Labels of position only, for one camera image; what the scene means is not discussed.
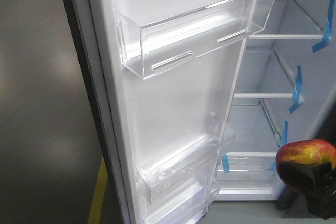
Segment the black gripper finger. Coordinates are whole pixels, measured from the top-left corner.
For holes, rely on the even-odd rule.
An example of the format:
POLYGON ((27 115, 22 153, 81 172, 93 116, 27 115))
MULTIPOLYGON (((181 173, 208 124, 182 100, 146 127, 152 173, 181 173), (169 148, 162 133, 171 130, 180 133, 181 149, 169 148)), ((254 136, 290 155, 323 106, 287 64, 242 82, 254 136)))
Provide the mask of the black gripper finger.
POLYGON ((280 179, 291 189, 305 194, 331 194, 331 163, 298 164, 281 162, 278 165, 280 179))

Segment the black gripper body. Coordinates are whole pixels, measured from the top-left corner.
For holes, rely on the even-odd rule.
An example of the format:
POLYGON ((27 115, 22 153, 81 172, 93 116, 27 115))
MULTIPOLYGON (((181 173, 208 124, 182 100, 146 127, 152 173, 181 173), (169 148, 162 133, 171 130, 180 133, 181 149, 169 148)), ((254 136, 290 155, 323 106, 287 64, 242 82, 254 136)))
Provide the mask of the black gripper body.
POLYGON ((335 168, 330 162, 311 167, 306 194, 308 211, 324 220, 335 217, 335 168))

